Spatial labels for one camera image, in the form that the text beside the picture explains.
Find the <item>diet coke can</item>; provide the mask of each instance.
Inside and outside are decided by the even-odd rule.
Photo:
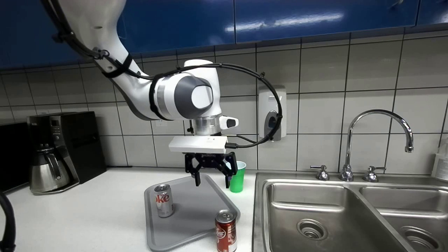
[[[218,252],[234,252],[237,249],[235,214],[228,209],[222,209],[216,214],[215,223]]]
[[[168,184],[160,184],[154,188],[155,204],[159,217],[166,218],[174,212],[172,204],[171,187]]]

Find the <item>green cup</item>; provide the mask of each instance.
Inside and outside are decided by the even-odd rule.
[[[230,163],[227,163],[226,166],[231,169]],[[231,192],[241,192],[243,190],[244,172],[246,172],[246,163],[243,161],[237,161],[237,167],[238,167],[237,174],[232,176],[232,180],[230,180]]]

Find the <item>countertop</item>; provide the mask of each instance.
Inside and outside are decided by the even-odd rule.
[[[246,171],[244,190],[232,193],[224,176],[203,170],[239,208],[237,252],[252,251],[255,172]],[[7,196],[14,207],[20,252],[144,252],[146,218],[143,192],[150,186],[189,176],[177,168],[110,168],[68,191],[34,196],[24,187]],[[0,238],[4,215],[0,213]],[[216,251],[213,235],[171,250]]]

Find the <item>gray tray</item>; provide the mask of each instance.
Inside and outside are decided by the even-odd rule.
[[[174,213],[167,218],[157,215],[153,185],[145,190],[146,241],[152,251],[166,251],[200,239],[215,232],[215,215],[221,209],[236,213],[240,210],[218,185],[206,174],[201,174],[201,185],[185,177],[165,182],[169,184],[174,202]]]

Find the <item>double sink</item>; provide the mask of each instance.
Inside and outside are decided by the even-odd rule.
[[[258,173],[254,252],[448,252],[448,183]]]

